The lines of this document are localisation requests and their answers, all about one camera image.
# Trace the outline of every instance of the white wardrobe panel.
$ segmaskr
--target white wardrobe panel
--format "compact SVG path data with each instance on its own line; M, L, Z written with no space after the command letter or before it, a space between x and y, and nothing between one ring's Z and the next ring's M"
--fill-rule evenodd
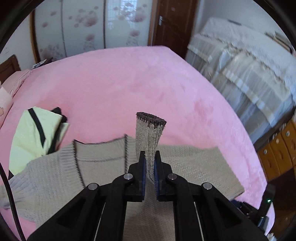
M67 56L103 49L104 0L63 1L63 30Z
M107 0L106 48L147 46L152 0Z
M35 11L35 27L41 60L65 57L61 25L61 0L45 0Z

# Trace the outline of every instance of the pink bedspread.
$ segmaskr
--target pink bedspread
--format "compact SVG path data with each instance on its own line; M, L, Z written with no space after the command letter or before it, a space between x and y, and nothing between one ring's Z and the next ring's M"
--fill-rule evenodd
M14 97L0 129L0 160L8 172L18 121L33 106L59 106L70 123L62 146L135 137L136 112L167 121L161 144L218 146L245 188L238 200L258 208L266 179L243 125L223 96L192 66L166 47L97 50L69 57L32 72ZM17 234L10 210L1 210ZM274 223L269 211L268 231ZM21 218L28 237L35 224Z

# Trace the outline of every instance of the light green garment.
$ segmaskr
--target light green garment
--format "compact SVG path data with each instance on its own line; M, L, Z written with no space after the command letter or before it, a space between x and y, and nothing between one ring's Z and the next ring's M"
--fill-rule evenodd
M38 157L47 154L55 132L59 127L62 116L39 107L33 107L45 135L44 146L42 147L40 135L34 120L28 110L25 110L18 123L15 135L13 137L10 158L9 170L13 175L21 172L26 165ZM68 129L68 123L62 123L61 133L57 140L57 146L61 143Z

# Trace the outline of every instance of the bed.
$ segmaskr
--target bed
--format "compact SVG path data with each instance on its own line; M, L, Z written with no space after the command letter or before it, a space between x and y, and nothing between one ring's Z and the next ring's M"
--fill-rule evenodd
M296 58L270 37L221 18L209 18L188 45L186 61L210 81L260 147L292 117Z
M114 48L62 59L34 69L13 99L0 129L0 160L7 173L12 139L26 109L62 109L70 127L61 146L73 139L135 137L136 112L143 111L167 121L161 144L218 146L245 189L237 200L259 208L267 182L248 133L223 96L169 48ZM16 234L11 211L1 214ZM267 232L273 206L268 215ZM36 228L22 218L21 224L26 237Z

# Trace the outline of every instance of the pillowcase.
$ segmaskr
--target pillowcase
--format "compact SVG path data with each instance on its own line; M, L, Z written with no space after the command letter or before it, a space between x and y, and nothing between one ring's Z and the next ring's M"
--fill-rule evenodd
M2 87L13 97L30 72L28 69L14 72L4 81Z
M10 94L7 91L0 87L0 128L3 125L3 122L13 104L13 100Z

